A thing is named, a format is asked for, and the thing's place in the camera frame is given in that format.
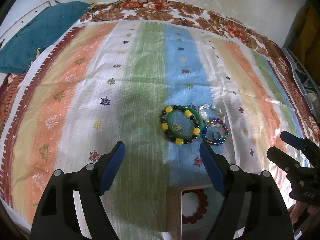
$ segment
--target colorful glass bead bracelet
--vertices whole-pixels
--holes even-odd
[[[186,117],[188,117],[194,124],[194,129],[192,130],[191,137],[183,136],[178,134],[170,125],[171,116],[174,112],[181,111]],[[161,128],[164,130],[166,137],[175,142],[178,145],[192,143],[198,135],[203,127],[201,117],[198,112],[191,107],[186,106],[167,106],[165,110],[161,112],[159,116],[161,122]]]
[[[221,134],[219,132],[214,132],[214,134],[218,134],[219,135],[219,138],[216,139],[216,138],[214,138],[214,135],[213,135],[212,140],[209,140],[207,138],[207,132],[208,132],[207,129],[208,129],[208,127],[212,126],[213,123],[214,123],[214,125],[216,127],[221,127],[222,128],[223,134]],[[221,145],[221,144],[223,144],[226,141],[226,139],[228,138],[228,135],[229,135],[228,127],[219,118],[217,118],[217,119],[214,118],[208,125],[205,125],[202,128],[201,133],[200,133],[200,136],[203,138],[203,140],[207,141],[211,145]]]

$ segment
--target snowflake pattern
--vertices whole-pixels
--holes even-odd
[[[96,163],[96,161],[99,159],[100,153],[96,152],[94,150],[93,152],[89,153],[89,161],[92,161],[93,163]]]
[[[57,115],[55,116],[52,115],[47,120],[45,120],[44,123],[47,126],[48,130],[52,130],[53,127],[58,124],[58,122],[56,121],[56,118],[57,118]]]
[[[64,80],[67,81],[67,83],[71,83],[76,78],[77,78],[76,73],[73,73],[70,76],[67,76]]]
[[[189,90],[193,89],[193,85],[191,85],[191,84],[185,85],[185,87],[186,87],[187,89],[189,89]]]
[[[80,64],[83,63],[84,61],[85,61],[85,58],[82,57],[82,58],[76,60],[74,63],[75,63],[76,65],[80,65]]]
[[[88,50],[90,50],[90,49],[93,49],[93,46],[92,46],[92,44],[90,44],[90,45],[84,46],[82,49],[83,49],[84,51],[88,51]]]
[[[65,89],[62,90],[62,91],[60,91],[59,93],[57,93],[57,94],[53,97],[54,101],[58,101],[58,102],[60,103],[60,102],[61,102],[61,99],[66,96],[66,95],[64,94],[64,91],[65,91]]]
[[[192,108],[192,109],[194,109],[194,110],[196,110],[197,109],[197,107],[194,105],[194,104],[190,104],[190,105],[187,105],[187,107],[190,107],[190,108]]]
[[[35,182],[35,184],[37,185],[37,188],[39,188],[40,191],[42,191],[42,187],[45,185],[45,182],[43,181],[43,173],[41,175],[40,175],[40,173],[38,173],[37,175],[34,175],[32,177],[32,179]]]
[[[48,156],[51,155],[51,152],[49,152],[49,143],[44,144],[39,148],[39,154],[41,155],[42,159],[48,161]]]
[[[37,207],[38,207],[38,205],[39,205],[39,202],[38,203],[33,203],[33,208],[36,210],[37,209]]]
[[[101,98],[100,104],[103,106],[110,106],[110,99],[108,99],[107,97]]]
[[[102,128],[102,121],[101,120],[94,121],[93,128],[96,130],[101,129]]]
[[[196,157],[193,159],[193,166],[200,167],[202,164],[203,162],[200,157]]]
[[[116,83],[116,80],[113,79],[113,78],[110,78],[110,79],[108,79],[107,83],[108,83],[109,85],[112,85],[112,84],[115,84],[115,83]]]

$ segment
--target green jade bangle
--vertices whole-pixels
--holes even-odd
[[[172,114],[176,111],[182,111],[182,113],[194,123],[195,128],[192,130],[191,137],[180,135],[172,128],[170,120]],[[199,131],[201,131],[204,127],[198,111],[186,106],[167,106],[165,110],[162,111],[160,121],[162,123],[161,127],[164,130],[167,138],[178,145],[192,143],[193,140],[199,135]]]

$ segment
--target beaded bracelet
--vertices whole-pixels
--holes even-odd
[[[195,224],[197,220],[200,220],[203,218],[203,214],[207,212],[206,207],[209,205],[207,199],[208,196],[204,193],[204,190],[202,188],[200,189],[192,189],[192,190],[185,190],[182,192],[181,196],[183,196],[185,193],[194,193],[198,197],[198,207],[196,209],[196,212],[193,213],[192,216],[184,216],[183,214],[181,215],[181,222],[182,224]]]
[[[213,123],[214,123],[214,125],[215,125],[216,127],[220,127],[220,126],[222,127],[223,135],[221,135],[221,133],[219,133],[219,132],[214,132],[214,133],[219,134],[220,138],[219,138],[219,139],[216,139],[216,138],[214,138],[214,136],[213,136],[212,140],[209,140],[209,139],[207,138],[207,136],[206,136],[206,134],[207,134],[207,132],[208,132],[207,129],[208,129],[208,127],[210,127]],[[220,120],[219,118],[217,118],[217,119],[214,118],[208,125],[205,125],[205,126],[203,127],[203,129],[201,130],[200,136],[203,138],[204,141],[207,141],[207,142],[210,143],[211,145],[221,145],[221,144],[223,144],[223,143],[226,141],[226,139],[228,138],[228,134],[229,134],[229,132],[228,132],[228,127],[226,126],[226,124],[225,124],[222,120]]]
[[[172,127],[169,127],[168,124],[170,124],[170,119],[172,114],[175,111],[181,111],[182,113],[185,114],[186,117],[188,117],[193,123],[194,123],[194,129],[192,131],[192,136],[191,137],[186,137],[179,135],[172,129]],[[165,110],[161,112],[161,115],[159,116],[160,122],[161,122],[161,128],[164,130],[164,133],[166,137],[171,140],[172,142],[175,142],[178,145],[182,144],[188,144],[192,143],[193,140],[197,138],[197,136],[200,134],[200,131],[202,129],[202,120],[198,114],[198,112],[190,107],[186,106],[167,106]]]
[[[204,104],[202,106],[199,106],[198,108],[198,112],[199,112],[199,115],[200,117],[204,120],[204,123],[206,125],[208,125],[208,123],[211,121],[209,118],[208,118],[208,115],[207,113],[204,111],[204,109],[209,109],[211,108],[213,111],[216,111],[218,112],[218,118],[220,120],[222,120],[223,122],[225,122],[225,119],[226,119],[226,115],[223,114],[222,110],[220,108],[217,108],[215,105],[208,105],[208,104]]]

